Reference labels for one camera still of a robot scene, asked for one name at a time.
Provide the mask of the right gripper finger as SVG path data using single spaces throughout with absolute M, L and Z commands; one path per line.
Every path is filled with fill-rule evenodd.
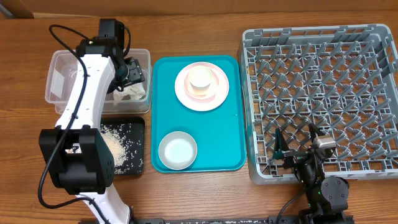
M 283 134 L 279 128 L 275 130 L 275 145 L 273 151 L 273 157 L 284 157 L 285 152 L 289 152 L 290 148 L 283 137 Z
M 310 131 L 310 138 L 312 141 L 312 146 L 321 146 L 323 144 L 324 133 L 313 123 L 308 125 Z

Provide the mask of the white tissue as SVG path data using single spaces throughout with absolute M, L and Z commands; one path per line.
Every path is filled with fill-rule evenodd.
M 122 100 L 141 100 L 146 96 L 143 83 L 136 83 L 131 86 L 124 87 L 124 91 L 113 92 L 114 104 L 118 104 Z

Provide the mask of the white cup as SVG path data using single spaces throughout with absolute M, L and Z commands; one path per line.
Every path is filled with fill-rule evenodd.
M 193 88 L 206 89 L 213 79 L 212 71 L 203 65 L 193 67 L 188 73 L 188 80 Z

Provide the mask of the grey bowl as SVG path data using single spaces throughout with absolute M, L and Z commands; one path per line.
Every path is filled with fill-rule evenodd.
M 198 154 L 194 138 L 186 132 L 174 131 L 161 140 L 158 155 L 164 166 L 171 170 L 183 170 L 193 164 Z

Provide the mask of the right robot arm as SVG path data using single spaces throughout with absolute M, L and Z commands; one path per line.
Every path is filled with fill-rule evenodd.
M 322 164 L 336 150 L 336 141 L 320 131 L 313 123 L 308 125 L 312 145 L 306 151 L 291 151 L 280 128 L 275 130 L 273 159 L 282 160 L 284 169 L 292 169 L 303 184 L 303 190 L 290 199 L 276 216 L 276 223 L 354 223 L 344 215 L 348 209 L 349 183 L 341 177 L 326 177 Z M 308 209 L 294 217 L 284 216 L 285 209 L 305 195 Z

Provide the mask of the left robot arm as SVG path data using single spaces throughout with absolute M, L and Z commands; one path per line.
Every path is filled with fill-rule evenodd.
M 78 71 L 67 106 L 39 146 L 45 168 L 37 197 L 48 209 L 83 201 L 98 223 L 136 223 L 132 208 L 114 184 L 114 157 L 100 133 L 106 95 L 145 80 L 139 62 L 128 57 L 129 29 L 117 19 L 100 19 L 98 35 L 83 36 L 70 53 Z

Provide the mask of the grey dishwasher rack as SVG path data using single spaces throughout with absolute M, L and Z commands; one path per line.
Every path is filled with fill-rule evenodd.
M 294 183 L 272 156 L 275 130 L 304 151 L 310 124 L 336 141 L 326 175 L 397 177 L 397 49 L 388 26 L 249 29 L 239 65 L 252 182 Z

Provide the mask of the large pink plate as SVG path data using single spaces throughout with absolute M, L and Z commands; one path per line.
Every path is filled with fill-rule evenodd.
M 197 65 L 208 67 L 218 78 L 218 90 L 214 96 L 205 100 L 198 100 L 185 91 L 185 77 L 188 71 Z M 195 62 L 184 67 L 175 79 L 175 94 L 182 105 L 194 111 L 209 111 L 219 107 L 229 93 L 229 80 L 222 69 L 213 63 Z

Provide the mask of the teal serving tray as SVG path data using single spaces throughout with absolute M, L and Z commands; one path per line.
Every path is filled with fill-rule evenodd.
M 194 62 L 210 62 L 225 72 L 229 92 L 224 102 L 211 111 L 193 111 L 178 100 L 175 80 Z M 159 144 L 169 133 L 182 131 L 193 137 L 198 154 L 186 172 L 240 169 L 246 161 L 243 100 L 237 61 L 229 55 L 164 57 L 153 67 L 151 161 L 163 173 L 171 173 L 159 158 Z

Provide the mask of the clear plastic bin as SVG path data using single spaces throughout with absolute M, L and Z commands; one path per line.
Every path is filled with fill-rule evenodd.
M 152 67 L 150 52 L 146 49 L 130 49 L 127 55 L 138 59 L 146 80 L 143 83 L 146 96 L 141 100 L 122 100 L 114 104 L 113 93 L 106 95 L 103 114 L 142 114 L 150 110 L 152 101 Z M 49 67 L 45 100 L 55 105 L 55 111 L 62 114 L 73 89 L 77 75 L 78 60 L 67 50 L 58 50 Z

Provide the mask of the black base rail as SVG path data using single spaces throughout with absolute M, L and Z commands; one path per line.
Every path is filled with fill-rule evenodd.
M 283 215 L 279 222 L 276 215 L 268 216 L 267 218 L 239 218 L 239 219 L 188 219 L 188 220 L 165 220 L 163 218 L 141 218 L 134 223 L 139 224 L 293 224 L 305 223 L 299 221 L 297 215 Z M 343 223 L 343 221 L 321 221 L 315 223 Z M 346 217 L 344 223 L 354 224 L 352 216 Z

